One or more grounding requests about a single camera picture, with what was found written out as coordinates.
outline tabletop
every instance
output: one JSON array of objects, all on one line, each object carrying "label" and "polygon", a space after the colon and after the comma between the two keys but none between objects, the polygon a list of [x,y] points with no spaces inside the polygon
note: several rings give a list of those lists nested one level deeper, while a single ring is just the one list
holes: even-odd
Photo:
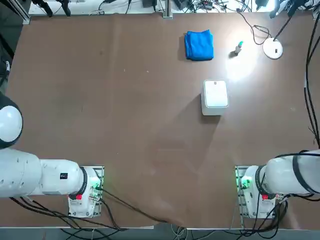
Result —
[{"label": "tabletop", "polygon": [[[280,14],[245,13],[274,36]],[[104,165],[104,188],[144,212],[189,228],[230,228],[236,165],[263,165],[273,157],[314,150],[304,102],[307,48],[314,21],[295,15],[279,36],[283,56],[267,58],[237,13],[32,18],[13,60],[7,95],[20,107],[23,133],[14,148],[43,159]],[[214,59],[185,58],[184,34],[210,29]],[[263,41],[255,32],[256,41]],[[243,50],[230,52],[239,41]],[[319,54],[310,64],[316,113]],[[225,80],[229,106],[203,116],[204,80]],[[66,196],[39,196],[68,212]],[[156,222],[106,198],[123,227]],[[61,227],[59,219],[0,199],[3,227]],[[289,199],[285,229],[319,229],[316,203]],[[110,224],[107,211],[92,219]],[[233,228],[240,228],[236,207]]]}]

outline blue towel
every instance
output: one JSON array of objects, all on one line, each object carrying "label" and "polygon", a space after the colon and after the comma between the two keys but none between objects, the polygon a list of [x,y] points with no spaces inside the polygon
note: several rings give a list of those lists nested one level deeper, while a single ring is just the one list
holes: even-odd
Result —
[{"label": "blue towel", "polygon": [[200,61],[214,58],[214,36],[210,30],[188,31],[184,36],[184,45],[187,59]]}]

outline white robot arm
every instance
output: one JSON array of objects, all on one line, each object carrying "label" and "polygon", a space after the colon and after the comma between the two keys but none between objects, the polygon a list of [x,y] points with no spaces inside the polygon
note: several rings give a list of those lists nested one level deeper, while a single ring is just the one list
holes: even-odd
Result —
[{"label": "white robot arm", "polygon": [[20,137],[23,118],[18,106],[0,93],[0,198],[68,195],[69,214],[97,216],[102,186],[94,168],[65,159],[39,159],[10,149]]},{"label": "white robot arm", "polygon": [[241,179],[249,218],[265,218],[276,195],[320,193],[320,150],[273,158],[266,165],[250,166]]}]

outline round white base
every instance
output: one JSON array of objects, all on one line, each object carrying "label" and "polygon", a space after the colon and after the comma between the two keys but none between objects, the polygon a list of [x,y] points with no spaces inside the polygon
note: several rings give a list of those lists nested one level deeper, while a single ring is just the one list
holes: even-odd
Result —
[{"label": "round white base", "polygon": [[282,56],[284,50],[277,39],[274,41],[274,38],[270,37],[264,41],[263,51],[268,58],[278,59]]}]

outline white box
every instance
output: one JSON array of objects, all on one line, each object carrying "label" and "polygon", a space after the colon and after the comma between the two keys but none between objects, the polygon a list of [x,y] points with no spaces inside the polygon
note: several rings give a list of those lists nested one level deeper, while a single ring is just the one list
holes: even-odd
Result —
[{"label": "white box", "polygon": [[227,85],[223,80],[204,80],[201,91],[203,115],[223,115],[228,107]]}]

